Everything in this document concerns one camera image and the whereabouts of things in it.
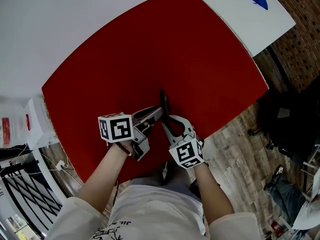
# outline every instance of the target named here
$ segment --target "black bracelet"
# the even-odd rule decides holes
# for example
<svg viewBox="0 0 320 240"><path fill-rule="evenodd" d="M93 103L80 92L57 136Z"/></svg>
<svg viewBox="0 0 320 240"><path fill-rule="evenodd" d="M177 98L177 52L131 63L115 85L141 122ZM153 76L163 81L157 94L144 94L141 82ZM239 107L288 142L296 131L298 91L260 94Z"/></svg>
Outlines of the black bracelet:
<svg viewBox="0 0 320 240"><path fill-rule="evenodd" d="M131 152L126 149L120 142L115 143L120 149L122 149L128 156L131 156Z"/></svg>

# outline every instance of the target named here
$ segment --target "t-shirt sleeve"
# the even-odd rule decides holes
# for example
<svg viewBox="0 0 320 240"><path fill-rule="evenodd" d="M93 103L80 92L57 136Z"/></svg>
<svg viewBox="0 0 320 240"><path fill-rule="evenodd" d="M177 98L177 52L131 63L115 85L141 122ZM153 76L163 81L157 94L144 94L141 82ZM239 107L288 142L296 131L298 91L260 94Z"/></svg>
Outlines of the t-shirt sleeve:
<svg viewBox="0 0 320 240"><path fill-rule="evenodd" d="M251 212L223 216L209 225L210 240L260 240L257 218Z"/></svg>
<svg viewBox="0 0 320 240"><path fill-rule="evenodd" d="M46 240L88 240L100 225L100 212L86 201L70 197L63 204Z"/></svg>

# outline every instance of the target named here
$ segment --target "white cloth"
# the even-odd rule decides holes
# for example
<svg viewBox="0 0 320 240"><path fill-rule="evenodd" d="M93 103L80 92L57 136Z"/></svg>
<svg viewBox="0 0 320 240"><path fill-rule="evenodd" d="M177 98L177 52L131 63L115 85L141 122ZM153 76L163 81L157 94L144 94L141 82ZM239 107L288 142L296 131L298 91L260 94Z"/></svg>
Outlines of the white cloth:
<svg viewBox="0 0 320 240"><path fill-rule="evenodd" d="M202 204L182 193L147 185L128 186L118 197L109 226L99 229L101 215L91 205L70 197L47 240L204 240ZM256 216L242 212L209 226L211 240L259 240Z"/></svg>
<svg viewBox="0 0 320 240"><path fill-rule="evenodd" d="M309 230L320 224L320 200L305 202L298 216L295 218L292 228L294 230Z"/></svg>

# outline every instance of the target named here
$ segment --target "white cube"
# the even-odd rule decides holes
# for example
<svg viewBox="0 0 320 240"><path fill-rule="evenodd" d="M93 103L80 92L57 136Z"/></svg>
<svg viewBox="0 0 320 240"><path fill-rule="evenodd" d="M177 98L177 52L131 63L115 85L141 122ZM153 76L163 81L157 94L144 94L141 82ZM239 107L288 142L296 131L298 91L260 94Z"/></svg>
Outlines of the white cube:
<svg viewBox="0 0 320 240"><path fill-rule="evenodd" d="M103 140L114 143L134 139L134 128L130 114L99 116L98 121Z"/></svg>
<svg viewBox="0 0 320 240"><path fill-rule="evenodd" d="M185 169L205 162L203 158L202 146L196 138L171 148L169 152L175 162Z"/></svg>

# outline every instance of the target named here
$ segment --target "white table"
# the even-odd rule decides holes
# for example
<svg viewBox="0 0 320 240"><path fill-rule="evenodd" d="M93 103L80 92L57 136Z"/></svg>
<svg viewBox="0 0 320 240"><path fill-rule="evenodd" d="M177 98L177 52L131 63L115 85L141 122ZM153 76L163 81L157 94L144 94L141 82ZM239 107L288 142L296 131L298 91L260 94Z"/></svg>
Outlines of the white table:
<svg viewBox="0 0 320 240"><path fill-rule="evenodd" d="M278 0L266 0L268 10L252 0L203 1L222 18L252 57L296 24ZM211 34L219 35L214 29Z"/></svg>

